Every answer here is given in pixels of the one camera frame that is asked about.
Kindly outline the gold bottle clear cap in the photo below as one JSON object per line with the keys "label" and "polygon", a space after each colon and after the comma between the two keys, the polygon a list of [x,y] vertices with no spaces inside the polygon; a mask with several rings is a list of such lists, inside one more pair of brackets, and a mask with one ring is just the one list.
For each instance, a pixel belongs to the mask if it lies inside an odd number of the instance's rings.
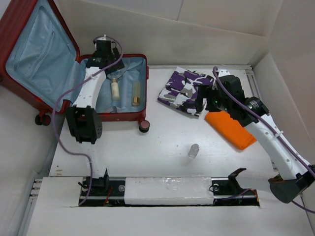
{"label": "gold bottle clear cap", "polygon": [[119,84],[117,79],[112,79],[111,81],[111,94],[113,100],[120,99]]}

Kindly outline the purple camouflage garment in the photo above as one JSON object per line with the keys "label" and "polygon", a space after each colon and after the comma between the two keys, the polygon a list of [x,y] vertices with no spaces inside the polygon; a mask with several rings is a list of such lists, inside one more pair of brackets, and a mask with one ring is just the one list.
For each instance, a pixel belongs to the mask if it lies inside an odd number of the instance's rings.
{"label": "purple camouflage garment", "polygon": [[159,93],[157,100],[172,109],[199,117],[205,103],[201,102],[200,108],[196,108],[198,87],[210,86],[213,82],[214,78],[209,75],[177,67]]}

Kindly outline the orange cloth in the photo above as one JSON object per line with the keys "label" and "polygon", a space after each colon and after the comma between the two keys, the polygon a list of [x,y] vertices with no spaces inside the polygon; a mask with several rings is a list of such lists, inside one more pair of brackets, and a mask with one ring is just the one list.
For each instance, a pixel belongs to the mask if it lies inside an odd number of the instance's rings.
{"label": "orange cloth", "polygon": [[239,150],[244,150],[256,142],[256,138],[226,112],[208,112],[205,120]]}

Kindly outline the small clear plastic bottle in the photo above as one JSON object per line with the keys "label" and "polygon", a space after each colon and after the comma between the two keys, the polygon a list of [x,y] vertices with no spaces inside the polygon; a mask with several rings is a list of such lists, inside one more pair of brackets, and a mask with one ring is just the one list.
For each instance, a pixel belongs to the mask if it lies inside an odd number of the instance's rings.
{"label": "small clear plastic bottle", "polygon": [[189,152],[188,152],[188,156],[189,156],[190,158],[193,158],[193,159],[194,159],[194,158],[198,155],[199,151],[200,151],[200,146],[199,146],[199,144],[193,144],[193,145],[190,147],[190,150],[189,150]]}

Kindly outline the red hard-shell suitcase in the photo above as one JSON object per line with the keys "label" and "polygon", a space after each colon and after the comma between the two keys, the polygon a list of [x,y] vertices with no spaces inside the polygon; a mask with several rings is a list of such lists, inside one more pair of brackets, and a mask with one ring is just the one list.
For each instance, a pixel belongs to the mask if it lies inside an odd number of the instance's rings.
{"label": "red hard-shell suitcase", "polygon": [[[63,114],[77,98],[88,55],[79,47],[52,0],[12,0],[0,20],[0,83],[35,107],[37,125]],[[143,54],[122,55],[121,71],[107,74],[96,103],[102,121],[137,121],[146,128],[149,69]],[[117,79],[120,99],[113,100]],[[132,105],[133,82],[141,83],[140,105]]]}

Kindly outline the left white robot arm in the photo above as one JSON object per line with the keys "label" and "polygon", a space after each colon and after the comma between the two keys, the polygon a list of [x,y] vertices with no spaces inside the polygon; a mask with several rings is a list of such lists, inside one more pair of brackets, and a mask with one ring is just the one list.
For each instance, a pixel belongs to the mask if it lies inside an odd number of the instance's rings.
{"label": "left white robot arm", "polygon": [[73,156],[85,159],[88,175],[85,182],[80,182],[89,196],[92,190],[99,195],[109,191],[107,169],[100,165],[97,154],[93,150],[96,141],[102,135],[102,121],[96,112],[96,103],[107,74],[116,72],[124,67],[122,53],[119,52],[120,44],[106,35],[94,39],[95,51],[86,62],[85,78],[72,90],[79,89],[79,94],[66,111],[66,121],[72,137],[79,143],[78,151],[67,151]]}

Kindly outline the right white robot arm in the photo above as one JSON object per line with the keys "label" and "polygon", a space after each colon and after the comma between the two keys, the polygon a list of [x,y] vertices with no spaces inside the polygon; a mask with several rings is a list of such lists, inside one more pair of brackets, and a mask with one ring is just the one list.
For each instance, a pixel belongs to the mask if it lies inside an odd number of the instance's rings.
{"label": "right white robot arm", "polygon": [[277,168],[275,174],[263,174],[239,168],[228,176],[227,187],[234,194],[244,194],[251,189],[272,193],[280,202],[288,204],[315,181],[315,167],[304,159],[276,124],[257,97],[245,97],[240,79],[234,75],[221,76],[213,68],[214,82],[199,85],[196,107],[204,99],[206,110],[223,112],[237,121],[263,147]]}

